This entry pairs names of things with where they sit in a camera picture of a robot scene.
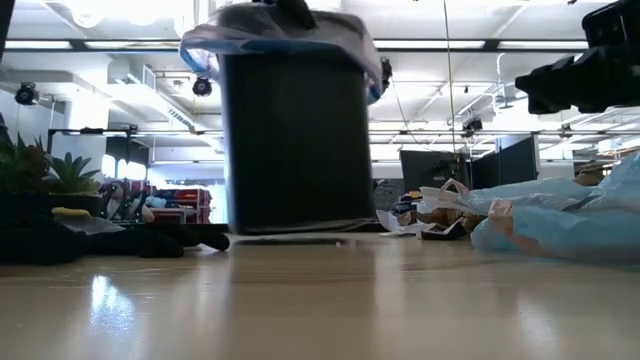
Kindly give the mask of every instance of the yellow object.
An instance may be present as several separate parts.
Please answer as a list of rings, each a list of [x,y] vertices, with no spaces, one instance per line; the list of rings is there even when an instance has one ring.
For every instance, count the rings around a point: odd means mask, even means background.
[[[53,215],[68,215],[68,216],[90,216],[87,210],[81,209],[67,209],[63,207],[51,209]]]

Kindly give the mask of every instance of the black trash can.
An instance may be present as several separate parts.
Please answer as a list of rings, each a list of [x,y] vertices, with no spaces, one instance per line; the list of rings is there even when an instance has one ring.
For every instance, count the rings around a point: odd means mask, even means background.
[[[313,229],[373,214],[362,69],[341,50],[221,55],[231,228]]]

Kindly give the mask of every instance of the ceiling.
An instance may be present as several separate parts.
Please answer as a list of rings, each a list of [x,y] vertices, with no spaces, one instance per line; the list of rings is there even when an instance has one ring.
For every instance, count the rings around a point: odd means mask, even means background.
[[[196,22],[198,19],[202,21],[215,10],[216,5],[229,2],[231,0],[86,2],[101,3],[102,7],[99,9],[104,18],[94,27],[83,28],[74,21],[69,10],[71,5],[67,7],[64,3],[55,1],[17,0],[9,38],[178,39],[177,33],[180,29],[179,26],[176,27],[176,14],[182,14],[182,18],[191,16]],[[448,0],[447,17],[443,2],[437,0],[342,0],[341,10],[362,18],[374,39],[445,39],[448,33],[452,39],[584,40],[582,17],[608,2],[610,1],[579,0],[570,6],[566,0]],[[326,5],[336,2],[308,0],[308,3]],[[140,13],[152,13],[156,20],[146,26],[132,24],[131,17]],[[381,52],[380,56],[390,60],[394,76],[392,86],[369,108],[370,127],[384,130],[442,130],[450,128],[452,118],[455,119],[455,124],[459,124],[473,112],[482,117],[485,128],[557,130],[562,121],[571,120],[576,116],[575,110],[554,116],[532,117],[526,110],[526,94],[516,93],[514,96],[522,99],[517,101],[518,106],[509,111],[499,109],[499,104],[495,103],[495,96],[502,91],[498,84],[511,89],[510,84],[517,76],[572,55],[526,52],[507,53],[503,56],[499,53],[448,54],[446,51]],[[195,76],[177,53],[53,53],[46,56],[8,53],[3,65],[9,71],[69,71],[101,88],[106,86],[104,69],[115,58],[124,58],[132,63],[148,66],[157,76],[157,90],[171,103],[185,109],[204,128],[220,127],[219,87],[213,84],[213,93],[209,97],[194,96],[191,87]],[[453,83],[451,90],[449,80]],[[144,104],[136,103],[133,99],[127,101],[126,98],[118,101],[124,103],[120,109],[137,110],[130,111],[129,114],[135,114],[133,117],[138,118],[142,127],[148,125],[157,129],[158,126],[164,126],[162,119],[158,119],[155,113],[153,119],[145,118],[149,112],[144,110]],[[588,125],[610,128],[621,123],[635,122],[638,120],[636,113],[640,114],[640,110],[627,109],[600,117],[593,122],[583,121],[585,117],[576,118],[581,120],[582,124],[574,129],[586,129]],[[113,122],[121,123],[125,121],[123,119],[130,118],[120,116]],[[497,118],[501,119],[500,122],[494,121]],[[573,143],[584,144],[583,148],[586,148],[599,139],[601,137],[584,138]],[[426,144],[451,142],[448,138],[414,139],[406,135],[376,138],[376,142],[388,144],[391,150],[397,148],[399,143],[415,140]],[[199,140],[190,141],[175,137],[156,140],[155,144],[167,147],[204,145]]]

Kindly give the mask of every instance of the trash can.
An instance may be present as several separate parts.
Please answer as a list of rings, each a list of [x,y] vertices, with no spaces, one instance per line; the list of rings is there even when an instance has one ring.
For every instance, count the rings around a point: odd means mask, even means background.
[[[229,6],[181,45],[194,70],[218,65],[229,222],[240,234],[340,228],[373,215],[373,81],[363,70],[367,60],[380,67],[373,42],[352,15],[313,12],[317,28],[305,29],[286,11]],[[365,47],[373,56],[354,55]]]

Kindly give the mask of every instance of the green plant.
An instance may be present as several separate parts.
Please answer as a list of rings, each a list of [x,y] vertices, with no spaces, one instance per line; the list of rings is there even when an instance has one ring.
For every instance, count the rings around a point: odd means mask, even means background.
[[[13,144],[6,136],[0,137],[0,192],[47,192],[42,178],[47,174],[47,161],[42,139],[27,146],[18,134]]]
[[[46,156],[47,162],[55,174],[49,173],[44,180],[49,184],[51,193],[55,194],[96,194],[100,183],[93,180],[93,176],[100,170],[92,170],[82,173],[89,164],[91,158],[83,159],[82,156],[73,159],[71,153],[67,153],[64,159]]]

